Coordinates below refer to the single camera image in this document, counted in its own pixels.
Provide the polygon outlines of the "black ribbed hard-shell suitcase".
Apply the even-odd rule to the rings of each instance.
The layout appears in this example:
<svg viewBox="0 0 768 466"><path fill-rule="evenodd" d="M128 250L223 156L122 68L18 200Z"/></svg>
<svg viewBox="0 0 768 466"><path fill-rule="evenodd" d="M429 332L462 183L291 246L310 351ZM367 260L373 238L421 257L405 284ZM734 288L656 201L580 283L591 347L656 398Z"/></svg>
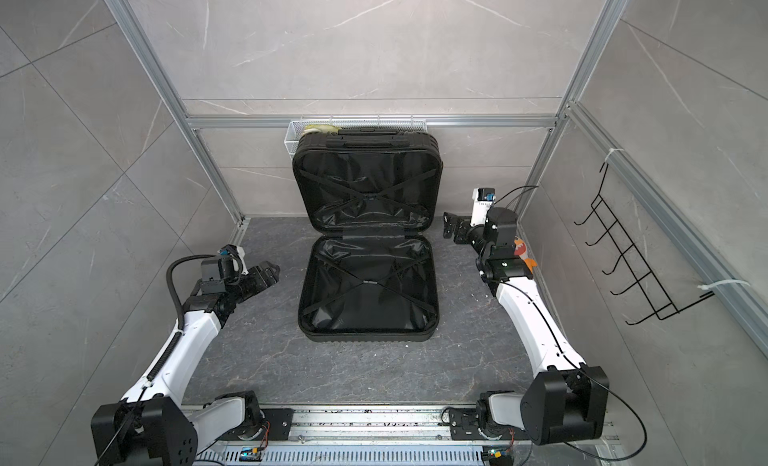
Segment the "black ribbed hard-shell suitcase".
<svg viewBox="0 0 768 466"><path fill-rule="evenodd" d="M423 342L440 320L433 247L443 172L423 132L313 133L292 170L319 233L297 322L312 341Z"/></svg>

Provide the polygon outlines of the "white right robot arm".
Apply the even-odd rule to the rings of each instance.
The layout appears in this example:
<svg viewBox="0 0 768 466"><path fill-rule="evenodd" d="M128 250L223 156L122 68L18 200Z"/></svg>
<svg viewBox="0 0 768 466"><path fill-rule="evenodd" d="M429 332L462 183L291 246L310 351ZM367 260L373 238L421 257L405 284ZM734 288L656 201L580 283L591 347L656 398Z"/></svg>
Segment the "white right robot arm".
<svg viewBox="0 0 768 466"><path fill-rule="evenodd" d="M533 275L536 263L517 235L516 214L496 207L485 217L444 213L443 236L476 252L479 276L511 319L533 372L522 394L481 395L479 434L498 438L520 430L536 445L600 438L608 378L602 368L586 364L543 304Z"/></svg>

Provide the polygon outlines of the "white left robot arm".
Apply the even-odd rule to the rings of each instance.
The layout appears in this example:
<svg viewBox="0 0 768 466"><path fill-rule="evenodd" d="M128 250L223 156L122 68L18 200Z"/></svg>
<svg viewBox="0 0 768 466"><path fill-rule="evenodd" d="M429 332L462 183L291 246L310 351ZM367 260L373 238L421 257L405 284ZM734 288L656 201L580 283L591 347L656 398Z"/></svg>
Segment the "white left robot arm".
<svg viewBox="0 0 768 466"><path fill-rule="evenodd" d="M271 425L252 391L226 393L200 409L182 409L185 391L208 347L238 305L279 281L277 265L248 267L244 251L182 257L165 273L176 323L136 383L90 423L98 465L192 465L221 437L268 442Z"/></svg>

